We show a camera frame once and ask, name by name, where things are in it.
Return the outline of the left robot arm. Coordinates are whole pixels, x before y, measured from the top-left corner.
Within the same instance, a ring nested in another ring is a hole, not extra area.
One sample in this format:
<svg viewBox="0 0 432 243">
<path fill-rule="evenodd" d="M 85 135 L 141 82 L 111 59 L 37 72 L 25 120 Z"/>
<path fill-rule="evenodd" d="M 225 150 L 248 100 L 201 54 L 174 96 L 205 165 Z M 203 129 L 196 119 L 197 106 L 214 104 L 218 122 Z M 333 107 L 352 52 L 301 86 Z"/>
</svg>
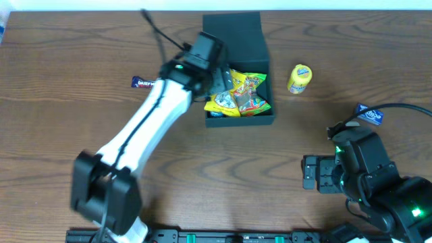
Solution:
<svg viewBox="0 0 432 243">
<path fill-rule="evenodd" d="M 196 98 L 233 86 L 229 65 L 206 68 L 172 60 L 161 68 L 151 91 L 121 131 L 95 154 L 82 151 L 72 172 L 71 208 L 99 225 L 89 242 L 143 242 L 138 181 L 151 153 Z"/>
</svg>

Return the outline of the Dairy Milk chocolate bar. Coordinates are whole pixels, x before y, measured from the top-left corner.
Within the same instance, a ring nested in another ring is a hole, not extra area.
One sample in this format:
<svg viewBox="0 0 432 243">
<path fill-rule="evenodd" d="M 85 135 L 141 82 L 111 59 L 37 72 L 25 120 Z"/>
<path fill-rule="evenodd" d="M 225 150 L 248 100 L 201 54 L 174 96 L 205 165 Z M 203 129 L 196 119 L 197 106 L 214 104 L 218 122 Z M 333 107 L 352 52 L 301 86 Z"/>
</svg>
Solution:
<svg viewBox="0 0 432 243">
<path fill-rule="evenodd" d="M 140 76 L 133 76 L 132 77 L 132 88 L 152 88 L 155 85 L 154 80 L 146 80 L 144 78 L 141 78 Z"/>
</svg>

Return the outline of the yellow snack bag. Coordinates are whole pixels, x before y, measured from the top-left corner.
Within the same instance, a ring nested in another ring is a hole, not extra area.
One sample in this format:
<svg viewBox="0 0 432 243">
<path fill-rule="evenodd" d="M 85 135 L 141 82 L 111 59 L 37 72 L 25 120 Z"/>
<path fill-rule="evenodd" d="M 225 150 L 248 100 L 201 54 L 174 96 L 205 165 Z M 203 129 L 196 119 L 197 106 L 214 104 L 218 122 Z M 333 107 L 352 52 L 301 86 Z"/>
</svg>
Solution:
<svg viewBox="0 0 432 243">
<path fill-rule="evenodd" d="M 240 117 L 240 110 L 237 105 L 234 93 L 244 84 L 246 75 L 236 70 L 230 70 L 231 81 L 234 87 L 218 94 L 211 95 L 204 110 L 209 112 L 219 112 L 228 117 Z"/>
</svg>

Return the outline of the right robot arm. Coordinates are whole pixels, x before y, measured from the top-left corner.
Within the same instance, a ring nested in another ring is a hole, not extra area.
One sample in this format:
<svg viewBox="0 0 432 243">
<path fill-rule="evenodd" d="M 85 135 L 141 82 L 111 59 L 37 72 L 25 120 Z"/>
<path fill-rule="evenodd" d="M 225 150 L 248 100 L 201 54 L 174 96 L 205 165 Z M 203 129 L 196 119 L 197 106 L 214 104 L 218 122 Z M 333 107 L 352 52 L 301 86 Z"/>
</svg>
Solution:
<svg viewBox="0 0 432 243">
<path fill-rule="evenodd" d="M 344 194 L 346 206 L 357 203 L 359 217 L 401 242 L 431 239 L 431 182 L 400 177 L 391 161 L 371 173 L 350 174 L 334 156 L 303 156 L 303 188 L 321 194 Z"/>
</svg>

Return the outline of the blue Oreo cookie pack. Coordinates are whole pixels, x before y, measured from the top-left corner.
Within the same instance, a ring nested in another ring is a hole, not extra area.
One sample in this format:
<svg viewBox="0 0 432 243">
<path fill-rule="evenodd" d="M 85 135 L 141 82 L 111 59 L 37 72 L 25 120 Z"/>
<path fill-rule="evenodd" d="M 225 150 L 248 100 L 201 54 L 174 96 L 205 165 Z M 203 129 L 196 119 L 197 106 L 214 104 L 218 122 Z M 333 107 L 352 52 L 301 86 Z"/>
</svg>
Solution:
<svg viewBox="0 0 432 243">
<path fill-rule="evenodd" d="M 209 112 L 209 115 L 210 115 L 211 117 L 224 117 L 224 114 L 223 114 L 223 113 L 221 113 L 221 112 L 215 112 L 215 111 L 210 111 L 210 112 Z"/>
</svg>

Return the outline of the green Haribo gummy bag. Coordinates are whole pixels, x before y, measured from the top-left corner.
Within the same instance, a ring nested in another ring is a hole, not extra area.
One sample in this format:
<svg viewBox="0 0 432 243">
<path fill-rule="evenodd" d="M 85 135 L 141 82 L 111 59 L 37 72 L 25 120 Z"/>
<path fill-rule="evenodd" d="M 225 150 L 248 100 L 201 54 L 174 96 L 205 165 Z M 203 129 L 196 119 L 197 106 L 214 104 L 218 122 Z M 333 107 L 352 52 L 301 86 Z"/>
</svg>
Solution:
<svg viewBox="0 0 432 243">
<path fill-rule="evenodd" d="M 267 75 L 259 73 L 242 73 L 230 70 L 234 89 L 232 94 L 243 117 L 254 116 L 271 108 L 268 102 L 257 94 L 257 88 L 265 81 Z"/>
</svg>

